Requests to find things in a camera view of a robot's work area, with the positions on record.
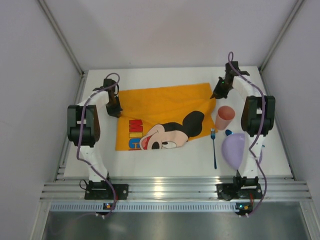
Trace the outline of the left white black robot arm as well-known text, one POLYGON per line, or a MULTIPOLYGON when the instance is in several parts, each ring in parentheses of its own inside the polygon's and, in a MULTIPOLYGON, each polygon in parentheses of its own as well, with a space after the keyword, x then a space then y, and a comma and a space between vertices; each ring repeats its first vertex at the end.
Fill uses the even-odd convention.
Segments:
POLYGON ((67 138, 76 146, 76 159, 88 168, 89 181, 107 181, 109 172, 105 167, 98 141, 101 138, 100 118, 119 118, 123 111, 119 99, 119 80, 111 75, 103 80, 100 87, 93 89, 82 102, 67 107, 67 138))

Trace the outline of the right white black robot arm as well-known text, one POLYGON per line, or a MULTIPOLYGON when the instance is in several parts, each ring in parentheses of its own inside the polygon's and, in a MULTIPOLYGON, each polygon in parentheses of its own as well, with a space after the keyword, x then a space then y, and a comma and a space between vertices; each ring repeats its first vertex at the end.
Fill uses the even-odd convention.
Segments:
POLYGON ((259 159, 265 138, 274 127, 274 96, 265 95, 250 80, 247 71, 241 71, 237 61, 225 64, 225 75, 220 77, 211 95, 212 99, 226 99, 231 90, 236 90, 244 101, 240 126, 248 134, 248 154, 236 169, 244 177, 254 177, 259 171, 259 159))

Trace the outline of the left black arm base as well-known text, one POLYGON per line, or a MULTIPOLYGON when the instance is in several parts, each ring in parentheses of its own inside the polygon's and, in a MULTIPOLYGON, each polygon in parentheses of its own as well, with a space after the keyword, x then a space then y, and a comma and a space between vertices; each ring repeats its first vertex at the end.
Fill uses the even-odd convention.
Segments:
MULTIPOLYGON (((126 200, 129 194, 128 184, 111 184, 115 191, 116 200, 126 200)), ((85 189, 85 200, 113 200, 114 194, 111 187, 104 181, 89 182, 85 189)))

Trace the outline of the orange Mickey Mouse cloth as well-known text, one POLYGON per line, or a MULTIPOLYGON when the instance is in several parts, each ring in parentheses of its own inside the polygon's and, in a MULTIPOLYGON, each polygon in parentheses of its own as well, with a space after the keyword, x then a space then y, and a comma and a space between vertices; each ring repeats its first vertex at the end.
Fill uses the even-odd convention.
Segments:
POLYGON ((211 95, 209 83, 120 91, 116 151, 174 149, 210 135, 211 95))

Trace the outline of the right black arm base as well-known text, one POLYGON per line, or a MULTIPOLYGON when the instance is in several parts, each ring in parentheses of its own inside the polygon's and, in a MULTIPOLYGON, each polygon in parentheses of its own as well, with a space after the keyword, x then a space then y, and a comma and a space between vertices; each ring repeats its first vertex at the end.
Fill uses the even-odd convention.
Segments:
POLYGON ((216 185, 217 195, 219 200, 249 200, 260 199, 263 196, 261 185, 243 185, 236 186, 233 183, 221 183, 216 185))

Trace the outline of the pink plastic cup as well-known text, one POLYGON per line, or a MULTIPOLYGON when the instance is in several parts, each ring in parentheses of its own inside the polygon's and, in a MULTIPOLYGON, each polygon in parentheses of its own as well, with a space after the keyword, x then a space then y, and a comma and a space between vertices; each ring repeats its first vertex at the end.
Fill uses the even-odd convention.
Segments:
POLYGON ((235 118, 236 112, 235 110, 227 105, 221 106, 217 110, 215 126, 218 130, 222 131, 227 128, 227 126, 233 121, 235 118))

